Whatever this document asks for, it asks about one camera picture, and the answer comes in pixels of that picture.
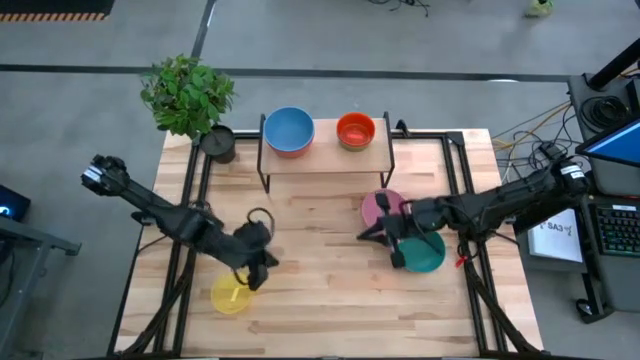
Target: potted plant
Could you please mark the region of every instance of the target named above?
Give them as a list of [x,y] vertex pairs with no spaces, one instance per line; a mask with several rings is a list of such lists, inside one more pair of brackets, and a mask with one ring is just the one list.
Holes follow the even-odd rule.
[[198,58],[178,55],[154,64],[152,73],[142,78],[140,97],[159,130],[199,140],[207,155],[226,164],[235,158],[235,137],[220,125],[220,114],[231,110],[233,81],[198,63]]

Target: bowl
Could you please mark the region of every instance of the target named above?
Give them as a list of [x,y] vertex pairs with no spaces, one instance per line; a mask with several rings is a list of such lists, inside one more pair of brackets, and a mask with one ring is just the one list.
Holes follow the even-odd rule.
[[[247,283],[247,274],[238,273],[242,282]],[[244,310],[251,303],[253,291],[242,285],[233,274],[219,276],[211,287],[211,304],[219,312],[227,315]]]
[[342,115],[336,130],[342,147],[349,151],[362,151],[373,140],[376,125],[367,114],[353,112]]
[[442,255],[438,254],[431,245],[418,237],[408,237],[400,240],[398,247],[404,255],[404,268],[410,272],[427,273],[439,268],[444,262],[446,248],[444,240],[437,232],[425,234],[429,243],[437,247]]
[[265,141],[278,156],[285,158],[296,158],[309,151],[314,134],[311,115],[293,106],[272,112],[264,122]]
[[360,213],[362,214],[362,220],[367,227],[373,226],[376,223],[378,217],[382,216],[382,209],[376,204],[376,194],[384,192],[389,199],[389,205],[391,209],[389,212],[392,214],[400,214],[400,204],[404,201],[404,198],[397,192],[391,189],[380,189],[374,192],[370,192],[364,197],[362,205],[360,206]]

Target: concrete floor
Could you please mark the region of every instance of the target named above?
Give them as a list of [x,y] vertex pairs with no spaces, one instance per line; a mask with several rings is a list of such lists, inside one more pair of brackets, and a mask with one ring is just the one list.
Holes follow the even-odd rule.
[[[419,8],[388,12],[364,0],[219,0],[202,57],[217,67],[579,74],[640,33],[633,0],[558,0],[542,21],[520,17],[524,0],[429,3],[425,19]],[[120,0],[103,23],[0,24],[0,63],[148,66],[190,52],[204,5]],[[94,154],[118,155],[151,186],[163,134],[138,99],[134,75],[0,72],[0,83],[2,124],[11,129],[0,133],[0,183],[33,200],[34,227],[83,243],[75,259],[52,256],[18,345],[46,359],[103,355],[140,227],[130,206],[97,197],[79,176]],[[558,83],[241,78],[237,91],[226,119],[236,129],[255,129],[261,112],[295,104],[317,117],[386,110],[414,128],[497,134],[567,100]],[[552,138],[558,128],[538,134]],[[569,131],[580,140],[575,123]],[[583,325],[572,304],[584,296],[579,277],[527,269],[527,278],[547,350],[637,358],[640,315]]]

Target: yellow bowl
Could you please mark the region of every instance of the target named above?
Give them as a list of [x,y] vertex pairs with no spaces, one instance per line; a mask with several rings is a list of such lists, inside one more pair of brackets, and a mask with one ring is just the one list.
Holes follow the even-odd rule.
[[[247,282],[246,274],[238,274],[242,282]],[[211,286],[211,304],[219,312],[227,315],[244,310],[253,297],[248,285],[240,284],[233,274],[225,274]]]

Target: computer keyboard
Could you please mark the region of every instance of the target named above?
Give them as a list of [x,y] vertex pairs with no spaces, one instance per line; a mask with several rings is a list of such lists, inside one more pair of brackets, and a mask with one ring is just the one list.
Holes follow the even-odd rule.
[[634,206],[602,206],[595,209],[602,253],[640,257],[640,212]]

